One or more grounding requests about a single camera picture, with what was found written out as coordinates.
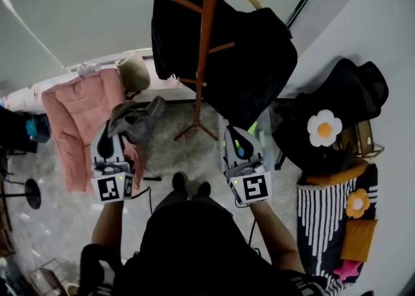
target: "white wall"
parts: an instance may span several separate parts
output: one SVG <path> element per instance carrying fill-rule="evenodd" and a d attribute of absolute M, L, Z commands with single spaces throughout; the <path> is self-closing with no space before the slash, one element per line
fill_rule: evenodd
<path fill-rule="evenodd" d="M 226 0 L 237 10 L 247 0 Z M 261 0 L 286 21 L 300 0 Z M 151 47 L 153 0 L 11 0 L 33 33 L 65 66 Z M 60 64 L 27 35 L 0 1 L 0 96 L 59 74 Z"/>
<path fill-rule="evenodd" d="M 414 24 L 415 0 L 350 0 L 300 56 L 290 79 L 292 87 L 312 90 L 332 61 L 344 56 L 358 65 L 373 61 L 390 90 L 382 114 L 372 121 L 375 142 L 386 146 L 376 159 L 379 223 L 360 279 L 343 295 L 368 290 L 375 296 L 397 295 L 415 270 Z"/>

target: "tripod base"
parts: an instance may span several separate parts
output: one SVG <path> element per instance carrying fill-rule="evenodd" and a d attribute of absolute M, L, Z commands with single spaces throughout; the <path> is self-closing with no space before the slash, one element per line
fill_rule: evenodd
<path fill-rule="evenodd" d="M 183 136 L 185 133 L 187 133 L 190 129 L 193 129 L 193 128 L 200 128 L 204 132 L 206 132 L 210 137 L 212 137 L 215 141 L 218 140 L 218 137 L 216 137 L 215 135 L 213 135 L 203 124 L 201 124 L 201 123 L 195 123 L 195 122 L 192 123 L 189 127 L 187 127 L 184 131 L 182 131 L 181 133 L 179 133 L 174 138 L 174 140 L 175 141 L 178 141 L 181 136 Z"/>
<path fill-rule="evenodd" d="M 37 210 L 40 208 L 40 204 L 42 204 L 42 199 L 40 197 L 40 190 L 39 186 L 33 179 L 28 179 L 25 182 L 25 193 L 26 193 L 26 200 L 29 206 Z"/>

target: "wooden stand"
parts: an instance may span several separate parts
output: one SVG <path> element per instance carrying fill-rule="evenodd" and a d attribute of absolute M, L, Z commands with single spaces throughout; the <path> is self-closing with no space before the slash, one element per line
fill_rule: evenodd
<path fill-rule="evenodd" d="M 200 31 L 200 44 L 199 44 L 199 59 L 198 59 L 198 66 L 197 66 L 197 76 L 196 80 L 190 79 L 179 79 L 181 82 L 187 83 L 194 83 L 196 84 L 196 109 L 195 109 L 195 119 L 189 127 L 187 127 L 184 131 L 179 133 L 174 140 L 177 141 L 181 136 L 187 133 L 190 129 L 193 128 L 200 128 L 204 132 L 206 132 L 210 137 L 212 137 L 215 141 L 217 141 L 217 137 L 213 135 L 206 127 L 204 127 L 200 123 L 200 108 L 202 105 L 202 87 L 206 86 L 204 81 L 204 73 L 206 69 L 206 60 L 208 58 L 208 54 L 210 52 L 217 52 L 221 51 L 222 49 L 226 49 L 232 46 L 235 46 L 234 43 L 228 43 L 220 47 L 215 47 L 214 49 L 209 50 L 210 45 L 210 37 L 211 31 L 213 26 L 213 18 L 215 15 L 215 7 L 216 7 L 216 0 L 203 0 L 203 7 L 200 9 L 199 6 L 190 3 L 187 0 L 171 0 L 180 5 L 183 5 L 195 12 L 201 12 L 202 14 L 202 24 L 201 24 L 201 31 Z"/>

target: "black jacket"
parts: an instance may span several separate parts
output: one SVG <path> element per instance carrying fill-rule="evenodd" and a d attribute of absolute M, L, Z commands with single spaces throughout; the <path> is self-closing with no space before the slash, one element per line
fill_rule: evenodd
<path fill-rule="evenodd" d="M 188 0 L 202 6 L 203 0 Z M 154 0 L 152 48 L 161 79 L 196 78 L 201 16 L 170 0 Z M 207 59 L 203 99 L 230 124 L 248 129 L 279 95 L 297 64 L 290 30 L 269 8 L 238 12 L 217 0 L 211 47 L 234 42 Z M 186 84 L 192 90 L 194 84 Z"/>

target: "pink cushion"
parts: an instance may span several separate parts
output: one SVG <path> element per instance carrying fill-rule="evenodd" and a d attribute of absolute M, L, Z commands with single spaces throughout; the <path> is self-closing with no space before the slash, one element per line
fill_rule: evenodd
<path fill-rule="evenodd" d="M 110 118 L 111 110 L 125 101 L 117 70 L 105 69 L 58 84 L 44 91 L 41 99 L 68 191 L 93 192 L 89 146 L 99 128 Z M 124 144 L 124 153 L 134 161 L 134 188 L 138 189 L 143 176 L 140 151 L 126 140 Z"/>

